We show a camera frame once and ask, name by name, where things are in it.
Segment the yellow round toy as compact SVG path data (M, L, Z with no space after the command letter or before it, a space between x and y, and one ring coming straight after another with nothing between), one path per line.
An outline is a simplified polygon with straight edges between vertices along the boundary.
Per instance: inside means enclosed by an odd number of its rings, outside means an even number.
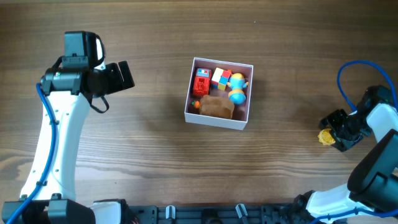
M330 128L322 129L320 131L320 133L318 134L318 140L324 146L331 146L331 145L333 145L336 142L336 140L331 135L331 129Z

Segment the red toy fire truck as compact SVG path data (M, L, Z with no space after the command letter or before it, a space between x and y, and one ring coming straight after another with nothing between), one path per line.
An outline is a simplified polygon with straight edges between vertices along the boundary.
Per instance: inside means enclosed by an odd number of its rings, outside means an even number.
M212 71L207 68L198 68L193 82L193 95L202 97L210 93Z

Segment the blue orange toy figure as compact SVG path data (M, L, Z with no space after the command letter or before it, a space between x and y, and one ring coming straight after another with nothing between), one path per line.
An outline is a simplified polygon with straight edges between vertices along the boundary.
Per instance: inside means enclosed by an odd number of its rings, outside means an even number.
M231 89L228 93L228 98L235 105L241 105L246 101L244 89L247 88L249 83L246 81L242 73L234 73L230 76L227 86Z

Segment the multicolour puzzle cube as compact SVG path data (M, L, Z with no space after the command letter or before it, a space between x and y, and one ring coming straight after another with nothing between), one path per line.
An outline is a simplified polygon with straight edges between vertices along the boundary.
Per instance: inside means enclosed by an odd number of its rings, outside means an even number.
M211 86L214 89L225 91L231 75L232 75L231 70L223 70L221 68L216 68L211 78Z

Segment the brown plush bear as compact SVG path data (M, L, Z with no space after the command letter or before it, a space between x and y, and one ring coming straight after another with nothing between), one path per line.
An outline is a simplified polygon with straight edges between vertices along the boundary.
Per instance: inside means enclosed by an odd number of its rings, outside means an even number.
M200 100L191 102L191 105L203 116L224 119L233 117L234 103L227 98L205 95Z

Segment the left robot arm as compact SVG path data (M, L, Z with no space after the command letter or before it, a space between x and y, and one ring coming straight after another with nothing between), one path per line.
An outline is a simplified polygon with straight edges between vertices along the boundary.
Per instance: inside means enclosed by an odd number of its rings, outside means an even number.
M99 35L70 31L65 53L47 69L37 93L42 125L29 176L16 201L5 202L5 223L138 223L124 199L76 201L75 166L81 130L95 98L134 86L127 62L105 63Z

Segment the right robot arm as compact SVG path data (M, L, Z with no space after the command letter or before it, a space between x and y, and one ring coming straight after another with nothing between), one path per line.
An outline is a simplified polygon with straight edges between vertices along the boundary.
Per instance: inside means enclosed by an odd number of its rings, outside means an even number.
M320 121L321 143L341 152L373 134L377 144L354 168L347 183L295 198L287 214L291 223L334 223L369 215L397 217L397 110L392 92L370 86L351 114L336 110Z

